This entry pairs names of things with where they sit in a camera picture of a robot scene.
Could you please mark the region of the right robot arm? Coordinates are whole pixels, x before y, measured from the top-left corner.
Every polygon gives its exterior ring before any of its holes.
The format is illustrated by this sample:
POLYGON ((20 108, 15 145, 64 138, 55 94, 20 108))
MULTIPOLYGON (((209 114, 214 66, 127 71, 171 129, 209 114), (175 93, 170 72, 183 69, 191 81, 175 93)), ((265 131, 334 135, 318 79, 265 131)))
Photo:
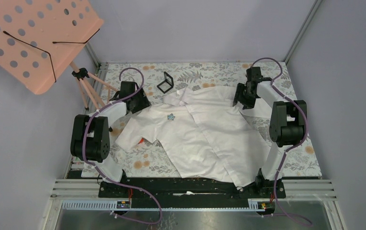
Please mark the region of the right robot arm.
POLYGON ((273 143, 266 163, 251 184, 258 196, 267 197, 279 190, 288 152, 307 138, 307 104, 281 93, 272 78, 261 74, 260 67, 248 68, 246 78, 245 84, 239 83, 236 87, 233 105, 240 103, 243 110, 254 112, 257 101, 264 100, 271 108, 269 136, 273 143))

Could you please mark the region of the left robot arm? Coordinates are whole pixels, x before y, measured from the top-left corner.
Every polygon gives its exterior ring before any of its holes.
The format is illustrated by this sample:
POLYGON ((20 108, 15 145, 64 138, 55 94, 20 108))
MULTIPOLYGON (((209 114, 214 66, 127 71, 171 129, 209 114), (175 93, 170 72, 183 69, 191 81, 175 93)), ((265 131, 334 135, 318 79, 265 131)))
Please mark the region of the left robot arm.
POLYGON ((70 153, 93 167, 105 182, 111 183, 110 191, 117 197, 128 192, 128 183, 122 180, 123 169, 109 158, 112 141, 110 126, 128 113, 136 113, 150 106, 143 84, 122 81, 121 90, 103 108, 89 115, 74 119, 70 153))

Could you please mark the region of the white shirt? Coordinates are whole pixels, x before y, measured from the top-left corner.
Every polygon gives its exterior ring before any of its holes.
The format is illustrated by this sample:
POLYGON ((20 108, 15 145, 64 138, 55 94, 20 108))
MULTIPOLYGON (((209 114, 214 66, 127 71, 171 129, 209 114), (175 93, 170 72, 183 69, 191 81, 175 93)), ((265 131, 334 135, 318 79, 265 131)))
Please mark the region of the white shirt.
POLYGON ((128 121, 116 144, 131 151, 144 138, 159 141, 183 178, 200 176, 244 187, 255 181, 272 145, 253 129, 238 106, 235 88, 184 88, 128 121), (167 115, 174 114, 173 121, 167 115))

